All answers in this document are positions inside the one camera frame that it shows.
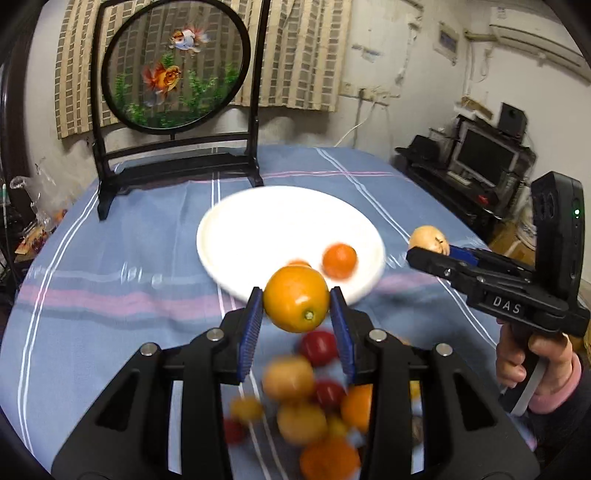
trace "orange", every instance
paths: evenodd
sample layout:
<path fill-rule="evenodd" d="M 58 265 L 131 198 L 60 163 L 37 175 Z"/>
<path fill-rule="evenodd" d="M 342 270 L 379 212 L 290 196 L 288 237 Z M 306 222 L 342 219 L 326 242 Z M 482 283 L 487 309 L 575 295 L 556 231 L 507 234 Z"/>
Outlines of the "orange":
<path fill-rule="evenodd" d="M 260 420 L 263 413 L 261 402 L 252 395 L 236 397 L 230 402 L 230 416 L 244 425 Z"/>
<path fill-rule="evenodd" d="M 267 365 L 262 389 L 277 401 L 305 400 L 314 393 L 314 369 L 303 356 L 284 356 Z"/>
<path fill-rule="evenodd" d="M 372 391 L 372 384 L 351 387 L 340 405 L 340 415 L 345 423 L 361 433 L 367 433 L 369 430 Z"/>
<path fill-rule="evenodd" d="M 277 427 L 283 439 L 296 446 L 317 442 L 328 432 L 324 411 L 310 403 L 284 403 L 277 411 Z"/>
<path fill-rule="evenodd" d="M 421 382 L 418 380 L 410 381 L 410 398 L 412 401 L 421 398 Z"/>
<path fill-rule="evenodd" d="M 302 267 L 309 267 L 310 264 L 306 260 L 302 260 L 301 258 L 295 258 L 289 262 L 288 265 L 301 265 Z"/>
<path fill-rule="evenodd" d="M 345 280 L 357 266 L 357 252 L 346 244 L 328 247 L 322 256 L 322 271 L 333 280 Z"/>
<path fill-rule="evenodd" d="M 308 445 L 300 456 L 306 480 L 348 480 L 361 467 L 359 453 L 342 437 Z"/>
<path fill-rule="evenodd" d="M 288 265 L 270 278 L 262 295 L 265 312 L 280 329 L 291 333 L 314 330 L 329 310 L 329 289 L 320 272 Z"/>

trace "goldfish painting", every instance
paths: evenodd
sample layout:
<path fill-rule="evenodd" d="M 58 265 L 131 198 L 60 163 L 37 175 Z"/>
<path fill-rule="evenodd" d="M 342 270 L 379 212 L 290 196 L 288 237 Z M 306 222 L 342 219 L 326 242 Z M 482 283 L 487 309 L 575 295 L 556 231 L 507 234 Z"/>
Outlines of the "goldfish painting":
<path fill-rule="evenodd" d="M 153 71 L 148 66 L 144 67 L 142 77 L 153 95 L 150 100 L 146 101 L 146 105 L 161 105 L 166 100 L 169 91 L 177 86 L 181 77 L 181 69 L 176 65 L 165 69 L 162 62 L 158 62 Z"/>
<path fill-rule="evenodd" d="M 205 33 L 207 26 L 196 28 L 189 25 L 182 30 L 177 30 L 170 37 L 169 48 L 178 48 L 179 50 L 189 50 L 191 54 L 199 53 L 201 47 L 209 42 L 209 35 Z"/>

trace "blue tablecloth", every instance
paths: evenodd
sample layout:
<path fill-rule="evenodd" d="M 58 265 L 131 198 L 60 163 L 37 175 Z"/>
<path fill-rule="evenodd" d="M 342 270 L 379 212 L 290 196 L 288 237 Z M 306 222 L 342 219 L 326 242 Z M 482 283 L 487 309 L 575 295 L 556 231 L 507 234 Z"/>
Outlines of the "blue tablecloth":
<path fill-rule="evenodd" d="M 405 264 L 408 237 L 439 227 L 450 243 L 483 247 L 460 220 L 383 161 L 344 148 L 261 147 L 266 185 L 320 190 L 350 203 L 379 230 L 387 252 L 384 276 L 356 308 L 374 324 L 431 348 L 451 344 L 491 389 L 495 320 L 466 307 L 444 281 Z M 217 326 L 235 299 L 203 269 L 197 226 L 220 199 L 251 188 L 246 179 L 189 181 L 117 197 L 99 222 L 96 185 L 80 198 L 35 259 L 12 311 L 0 351 L 0 404 L 21 439 L 50 469 L 59 448 L 109 380 L 148 341 L 162 348 L 188 343 Z M 297 336 L 261 328 L 246 393 L 273 356 L 289 353 Z M 338 365 L 320 376 L 342 375 Z M 171 411 L 169 468 L 178 471 L 180 385 Z M 238 395 L 224 387 L 224 402 Z M 277 433 L 276 406 L 248 442 L 230 451 L 235 477 L 300 477 L 298 452 Z"/>

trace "cherry tomato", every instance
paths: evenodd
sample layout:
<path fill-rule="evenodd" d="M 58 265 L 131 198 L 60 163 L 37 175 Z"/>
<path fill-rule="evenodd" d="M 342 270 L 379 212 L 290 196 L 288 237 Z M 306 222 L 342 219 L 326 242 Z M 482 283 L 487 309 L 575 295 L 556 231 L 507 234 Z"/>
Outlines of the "cherry tomato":
<path fill-rule="evenodd" d="M 332 380 L 318 380 L 314 396 L 318 404 L 326 410 L 337 410 L 345 397 L 345 389 Z"/>
<path fill-rule="evenodd" d="M 339 357 L 336 338 L 332 332 L 314 330 L 306 333 L 300 343 L 300 353 L 313 367 L 323 367 Z"/>
<path fill-rule="evenodd" d="M 223 419 L 223 431 L 228 445 L 236 445 L 246 438 L 246 429 L 234 419 Z"/>

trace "speaker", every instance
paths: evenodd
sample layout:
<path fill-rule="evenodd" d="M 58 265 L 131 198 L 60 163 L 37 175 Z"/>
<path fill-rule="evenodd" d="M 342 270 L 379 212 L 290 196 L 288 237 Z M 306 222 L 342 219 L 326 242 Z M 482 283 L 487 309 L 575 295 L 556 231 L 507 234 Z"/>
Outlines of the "speaker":
<path fill-rule="evenodd" d="M 527 128 L 525 112 L 507 103 L 503 103 L 497 128 L 510 137 L 522 140 L 525 135 L 525 129 Z"/>

